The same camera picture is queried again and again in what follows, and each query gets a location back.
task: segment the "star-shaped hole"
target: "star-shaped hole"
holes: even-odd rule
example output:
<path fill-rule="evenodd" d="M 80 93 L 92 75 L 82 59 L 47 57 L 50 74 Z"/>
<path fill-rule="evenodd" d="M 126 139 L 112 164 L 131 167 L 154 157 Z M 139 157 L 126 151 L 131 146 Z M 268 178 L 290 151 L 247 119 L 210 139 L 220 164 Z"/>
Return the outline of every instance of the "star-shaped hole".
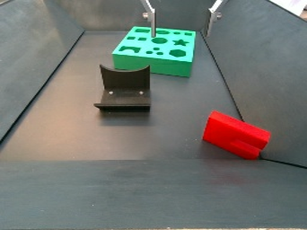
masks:
<path fill-rule="evenodd" d="M 186 44 L 188 43 L 188 41 L 184 41 L 184 40 L 174 40 L 175 42 L 175 46 L 186 46 Z"/>

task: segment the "shape cutout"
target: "shape cutout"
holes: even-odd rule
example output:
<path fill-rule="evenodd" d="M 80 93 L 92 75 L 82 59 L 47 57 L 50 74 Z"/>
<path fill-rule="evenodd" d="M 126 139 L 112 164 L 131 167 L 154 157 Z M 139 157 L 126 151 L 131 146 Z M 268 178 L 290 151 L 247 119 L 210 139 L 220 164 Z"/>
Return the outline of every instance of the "shape cutout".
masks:
<path fill-rule="evenodd" d="M 136 29 L 136 32 L 144 32 L 144 33 L 150 33 L 150 29 Z"/>
<path fill-rule="evenodd" d="M 174 49 L 170 51 L 170 55 L 175 56 L 176 58 L 184 57 L 187 55 L 184 50 Z"/>
<path fill-rule="evenodd" d="M 139 47 L 120 47 L 120 51 L 126 51 L 126 50 L 132 50 L 135 53 L 139 52 L 140 48 Z"/>
<path fill-rule="evenodd" d="M 184 40 L 174 40 L 174 46 L 186 46 L 186 44 L 188 43 L 188 41 Z"/>
<path fill-rule="evenodd" d="M 170 34 L 168 31 L 156 31 L 158 34 Z"/>
<path fill-rule="evenodd" d="M 163 39 L 163 38 L 155 38 L 151 40 L 154 43 L 156 44 L 164 44 L 168 42 L 168 40 Z"/>

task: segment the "gray floor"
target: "gray floor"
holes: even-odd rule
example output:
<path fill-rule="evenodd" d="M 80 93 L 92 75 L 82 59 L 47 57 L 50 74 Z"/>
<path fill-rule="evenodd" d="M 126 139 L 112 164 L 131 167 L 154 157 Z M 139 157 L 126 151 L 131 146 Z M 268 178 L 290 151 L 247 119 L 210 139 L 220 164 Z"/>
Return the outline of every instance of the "gray floor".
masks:
<path fill-rule="evenodd" d="M 0 146 L 0 228 L 306 228 L 307 171 L 202 141 L 212 110 L 239 115 L 199 34 L 191 78 L 151 76 L 150 113 L 94 107 L 123 37 L 82 37 Z"/>
<path fill-rule="evenodd" d="M 212 110 L 239 118 L 200 35 L 191 78 L 151 75 L 150 112 L 100 112 L 100 67 L 123 32 L 88 32 L 0 146 L 2 161 L 231 158 L 202 141 Z"/>

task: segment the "metal wall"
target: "metal wall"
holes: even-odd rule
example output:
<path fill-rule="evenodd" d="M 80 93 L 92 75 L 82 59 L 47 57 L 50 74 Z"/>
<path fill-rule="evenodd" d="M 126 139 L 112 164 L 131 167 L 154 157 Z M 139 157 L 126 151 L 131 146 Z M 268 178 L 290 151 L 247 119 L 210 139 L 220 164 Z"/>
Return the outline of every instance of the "metal wall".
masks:
<path fill-rule="evenodd" d="M 0 140 L 82 33 L 54 1 L 0 5 Z"/>
<path fill-rule="evenodd" d="M 6 162 L 0 229 L 306 229 L 306 181 L 240 159 Z"/>
<path fill-rule="evenodd" d="M 207 44 L 266 159 L 307 166 L 307 23 L 267 0 L 230 0 Z"/>
<path fill-rule="evenodd" d="M 87 31 L 128 31 L 148 26 L 139 0 L 55 0 Z M 200 31 L 214 0 L 150 0 L 158 27 Z"/>

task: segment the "red block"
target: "red block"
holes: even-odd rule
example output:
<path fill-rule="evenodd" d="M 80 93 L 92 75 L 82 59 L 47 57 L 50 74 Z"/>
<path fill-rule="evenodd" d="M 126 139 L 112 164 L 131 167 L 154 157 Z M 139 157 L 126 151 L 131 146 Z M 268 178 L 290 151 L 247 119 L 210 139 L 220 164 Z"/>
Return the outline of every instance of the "red block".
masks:
<path fill-rule="evenodd" d="M 208 116 L 203 139 L 244 159 L 258 158 L 270 136 L 268 131 L 218 111 Z"/>

